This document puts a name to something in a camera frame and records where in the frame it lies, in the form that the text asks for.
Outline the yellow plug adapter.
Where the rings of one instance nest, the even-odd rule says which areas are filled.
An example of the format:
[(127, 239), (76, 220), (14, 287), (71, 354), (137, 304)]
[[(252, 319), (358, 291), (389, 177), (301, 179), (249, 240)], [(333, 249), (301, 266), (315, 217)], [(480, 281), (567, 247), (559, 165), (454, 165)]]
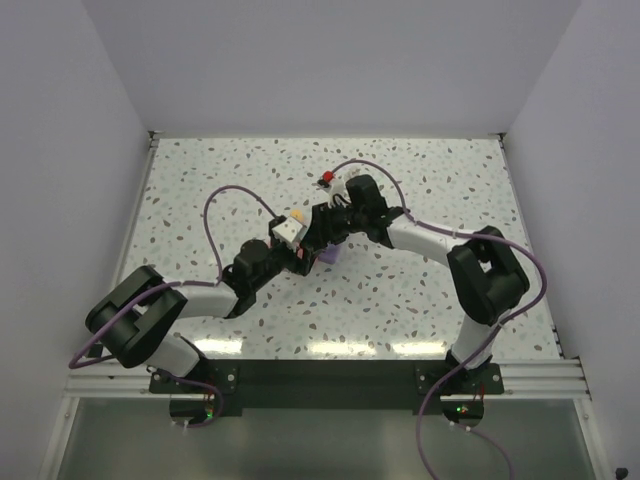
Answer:
[(297, 221), (299, 221), (301, 223), (304, 222), (304, 215), (299, 210), (293, 210), (291, 212), (291, 217), (296, 219)]

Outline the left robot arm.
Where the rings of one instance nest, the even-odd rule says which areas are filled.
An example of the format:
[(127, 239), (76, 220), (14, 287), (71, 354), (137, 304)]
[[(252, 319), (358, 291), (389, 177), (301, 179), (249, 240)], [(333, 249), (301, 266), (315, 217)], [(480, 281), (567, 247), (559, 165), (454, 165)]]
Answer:
[(196, 392), (206, 383), (207, 368), (186, 342), (169, 339), (173, 324), (192, 317), (237, 318), (276, 276), (284, 271), (305, 276), (315, 258), (280, 240), (249, 240), (217, 283), (168, 281), (150, 266), (139, 267), (90, 310), (85, 326), (92, 340), (81, 352), (99, 342), (121, 366), (167, 370), (183, 391)]

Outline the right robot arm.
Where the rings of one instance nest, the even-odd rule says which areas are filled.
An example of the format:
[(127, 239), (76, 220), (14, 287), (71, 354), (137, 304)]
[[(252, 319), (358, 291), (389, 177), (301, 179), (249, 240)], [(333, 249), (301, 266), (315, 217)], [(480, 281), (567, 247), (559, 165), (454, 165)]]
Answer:
[(443, 226), (421, 227), (400, 207), (390, 207), (368, 174), (344, 182), (332, 172), (318, 179), (328, 201), (311, 209), (298, 248), (310, 263), (329, 248), (363, 233), (378, 245), (421, 255), (449, 268), (465, 317), (447, 357), (448, 386), (469, 392), (481, 380), (481, 365), (491, 357), (498, 321), (530, 288), (527, 275), (501, 232), (487, 227), (453, 236)]

